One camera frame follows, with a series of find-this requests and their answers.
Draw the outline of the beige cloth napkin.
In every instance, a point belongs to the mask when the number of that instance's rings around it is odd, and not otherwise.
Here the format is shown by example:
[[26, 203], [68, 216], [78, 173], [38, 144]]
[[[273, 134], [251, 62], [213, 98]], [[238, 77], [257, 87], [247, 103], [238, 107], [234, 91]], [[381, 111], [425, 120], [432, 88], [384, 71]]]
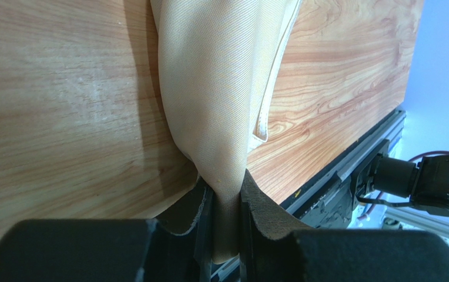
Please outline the beige cloth napkin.
[[163, 108], [213, 189], [212, 262], [239, 252], [248, 154], [268, 139], [274, 85], [300, 1], [152, 1]]

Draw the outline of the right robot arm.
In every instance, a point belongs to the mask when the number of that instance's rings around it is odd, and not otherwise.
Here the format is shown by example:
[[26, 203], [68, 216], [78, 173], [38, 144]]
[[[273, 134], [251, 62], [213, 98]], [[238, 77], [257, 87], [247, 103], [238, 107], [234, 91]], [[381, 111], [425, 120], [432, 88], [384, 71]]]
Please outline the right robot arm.
[[449, 153], [408, 162], [390, 157], [389, 144], [382, 140], [351, 173], [353, 200], [449, 217]]

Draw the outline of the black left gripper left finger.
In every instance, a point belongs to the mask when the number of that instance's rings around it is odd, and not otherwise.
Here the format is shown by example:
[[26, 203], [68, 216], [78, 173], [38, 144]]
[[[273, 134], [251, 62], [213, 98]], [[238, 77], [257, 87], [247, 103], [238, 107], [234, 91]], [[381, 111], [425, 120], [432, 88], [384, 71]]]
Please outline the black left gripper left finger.
[[209, 281], [203, 180], [152, 219], [32, 219], [0, 239], [0, 281]]

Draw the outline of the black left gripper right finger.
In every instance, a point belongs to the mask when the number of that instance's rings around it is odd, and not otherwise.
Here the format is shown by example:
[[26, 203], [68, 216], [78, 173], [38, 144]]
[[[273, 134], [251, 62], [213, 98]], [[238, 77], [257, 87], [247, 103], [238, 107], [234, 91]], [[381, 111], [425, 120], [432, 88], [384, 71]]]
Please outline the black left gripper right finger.
[[241, 281], [449, 281], [449, 247], [418, 230], [313, 229], [261, 191], [241, 197]]

